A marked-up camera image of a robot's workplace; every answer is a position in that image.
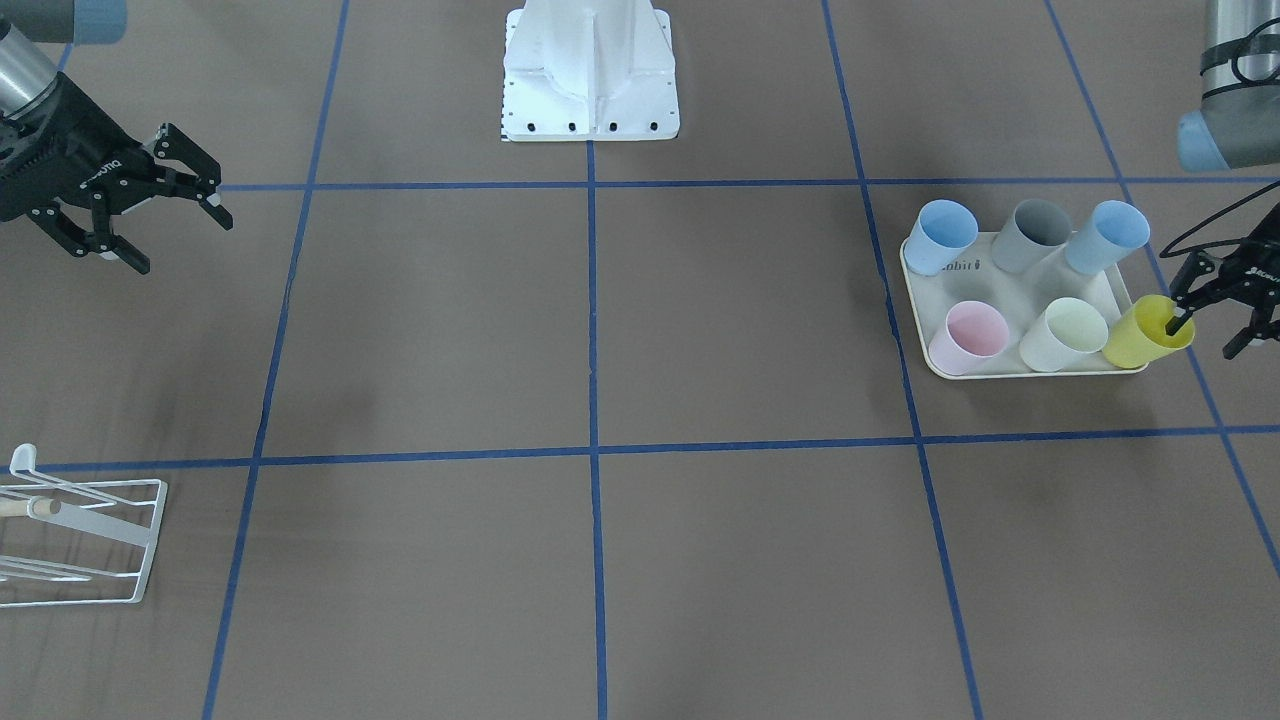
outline plastic cup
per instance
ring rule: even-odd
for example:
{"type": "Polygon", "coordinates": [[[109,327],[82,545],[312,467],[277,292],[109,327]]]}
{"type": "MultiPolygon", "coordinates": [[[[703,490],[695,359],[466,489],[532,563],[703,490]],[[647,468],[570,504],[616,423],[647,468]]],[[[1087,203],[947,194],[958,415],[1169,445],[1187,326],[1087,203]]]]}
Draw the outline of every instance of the plastic cup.
{"type": "Polygon", "coordinates": [[[934,200],[920,208],[902,258],[913,273],[936,275],[964,255],[975,240],[978,220],[968,208],[951,200],[934,200]]]}
{"type": "Polygon", "coordinates": [[[1164,295],[1144,295],[1111,327],[1111,340],[1102,355],[1115,366],[1140,368],[1189,346],[1196,340],[1196,320],[1187,320],[1172,337],[1165,325],[1174,318],[1174,301],[1164,295]]]}
{"type": "Polygon", "coordinates": [[[947,318],[929,341],[929,361],[941,373],[964,375],[1009,346],[1005,316],[986,302],[965,300],[947,310],[947,318]]]}
{"type": "Polygon", "coordinates": [[[1056,373],[1107,343],[1107,322],[1076,297],[1048,304],[1018,343],[1018,355],[1037,373],[1056,373]]]}
{"type": "Polygon", "coordinates": [[[1006,273],[1025,273],[1071,238],[1071,217],[1048,200],[1023,200],[991,243],[991,259],[1006,273]]]}
{"type": "Polygon", "coordinates": [[[1066,243],[1066,264],[1084,275],[1096,275],[1124,260],[1151,240],[1147,218],[1128,202],[1100,202],[1089,223],[1066,243]]]}

